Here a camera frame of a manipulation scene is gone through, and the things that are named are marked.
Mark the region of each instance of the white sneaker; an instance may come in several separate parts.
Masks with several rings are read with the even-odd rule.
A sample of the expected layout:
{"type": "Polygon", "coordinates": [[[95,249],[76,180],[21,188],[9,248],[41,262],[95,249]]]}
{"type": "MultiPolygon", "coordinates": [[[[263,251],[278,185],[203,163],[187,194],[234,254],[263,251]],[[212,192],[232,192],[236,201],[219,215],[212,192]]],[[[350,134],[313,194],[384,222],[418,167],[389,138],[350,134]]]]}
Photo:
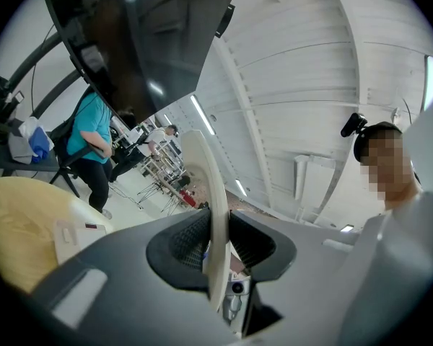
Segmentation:
{"type": "Polygon", "coordinates": [[[102,209],[102,214],[104,215],[104,217],[106,217],[109,220],[111,220],[113,218],[113,215],[107,209],[102,209]]]}

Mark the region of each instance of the person in white shirt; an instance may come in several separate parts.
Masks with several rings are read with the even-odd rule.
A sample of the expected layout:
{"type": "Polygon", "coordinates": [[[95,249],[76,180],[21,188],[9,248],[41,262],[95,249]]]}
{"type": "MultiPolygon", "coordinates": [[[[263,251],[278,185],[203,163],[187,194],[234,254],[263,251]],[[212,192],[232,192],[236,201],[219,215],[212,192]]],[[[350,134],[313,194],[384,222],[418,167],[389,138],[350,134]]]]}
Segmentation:
{"type": "Polygon", "coordinates": [[[178,127],[176,125],[169,125],[165,128],[158,128],[153,130],[147,137],[146,140],[141,141],[137,147],[133,149],[128,157],[121,161],[111,174],[109,182],[115,182],[117,177],[121,174],[128,172],[131,168],[141,163],[148,156],[152,156],[154,159],[159,158],[157,152],[157,147],[162,141],[165,140],[165,136],[173,136],[178,132],[178,127]]]}

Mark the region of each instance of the white cloth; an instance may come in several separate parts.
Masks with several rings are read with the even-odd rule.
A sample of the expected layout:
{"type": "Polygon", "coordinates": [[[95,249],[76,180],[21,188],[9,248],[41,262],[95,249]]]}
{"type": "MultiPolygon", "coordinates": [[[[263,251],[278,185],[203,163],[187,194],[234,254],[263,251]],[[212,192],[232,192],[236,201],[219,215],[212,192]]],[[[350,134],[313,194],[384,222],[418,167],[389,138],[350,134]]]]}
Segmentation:
{"type": "MultiPolygon", "coordinates": [[[[41,127],[43,130],[45,130],[36,117],[29,117],[19,126],[19,132],[21,133],[22,137],[24,137],[26,140],[29,140],[29,138],[31,138],[34,134],[37,127],[41,127]]],[[[50,144],[50,150],[53,149],[53,147],[55,146],[54,143],[48,137],[48,135],[46,136],[46,138],[48,139],[48,142],[50,144]]]]}
{"type": "MultiPolygon", "coordinates": [[[[156,130],[153,130],[146,138],[144,142],[151,142],[154,141],[157,146],[165,140],[165,129],[164,128],[158,128],[156,130]]],[[[142,145],[138,146],[138,149],[144,156],[151,156],[152,152],[149,149],[149,144],[143,143],[142,145]]]]}

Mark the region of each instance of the black tube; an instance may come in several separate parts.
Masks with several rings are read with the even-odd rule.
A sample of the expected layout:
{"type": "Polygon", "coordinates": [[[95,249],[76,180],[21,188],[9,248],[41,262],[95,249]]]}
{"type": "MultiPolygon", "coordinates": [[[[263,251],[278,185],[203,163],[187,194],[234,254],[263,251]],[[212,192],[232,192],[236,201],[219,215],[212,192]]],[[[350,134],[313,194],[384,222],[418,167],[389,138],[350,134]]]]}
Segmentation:
{"type": "Polygon", "coordinates": [[[28,57],[21,63],[16,71],[12,74],[9,79],[9,88],[13,92],[17,85],[22,81],[24,76],[30,71],[30,69],[38,63],[38,61],[48,54],[53,48],[55,48],[62,41],[59,33],[55,33],[50,36],[42,45],[39,45],[28,57]]]}
{"type": "Polygon", "coordinates": [[[71,86],[77,79],[80,78],[80,73],[76,69],[65,76],[52,90],[47,93],[39,105],[30,115],[31,117],[36,117],[37,119],[42,116],[42,114],[53,104],[60,94],[64,92],[69,86],[71,86]]]}

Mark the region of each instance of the dark screen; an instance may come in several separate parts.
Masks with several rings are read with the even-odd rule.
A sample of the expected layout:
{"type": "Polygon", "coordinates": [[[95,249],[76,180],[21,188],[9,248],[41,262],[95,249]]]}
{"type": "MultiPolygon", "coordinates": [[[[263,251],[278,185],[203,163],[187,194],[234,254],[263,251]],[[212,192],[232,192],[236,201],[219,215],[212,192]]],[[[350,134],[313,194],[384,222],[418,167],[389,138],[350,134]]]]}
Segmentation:
{"type": "Polygon", "coordinates": [[[196,89],[231,0],[46,0],[74,65],[140,122],[196,89]]]}

